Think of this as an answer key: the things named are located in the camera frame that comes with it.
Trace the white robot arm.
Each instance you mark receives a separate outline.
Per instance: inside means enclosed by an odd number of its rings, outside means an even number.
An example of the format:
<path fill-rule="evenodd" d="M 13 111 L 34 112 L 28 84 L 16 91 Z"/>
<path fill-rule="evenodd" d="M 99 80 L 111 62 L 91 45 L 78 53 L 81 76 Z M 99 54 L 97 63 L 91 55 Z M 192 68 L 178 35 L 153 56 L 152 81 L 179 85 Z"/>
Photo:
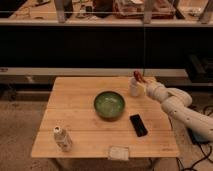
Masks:
<path fill-rule="evenodd" d="M 191 96 L 177 88 L 166 88 L 159 82 L 139 83 L 145 94 L 160 103 L 162 110 L 213 142 L 213 118 L 189 108 Z"/>

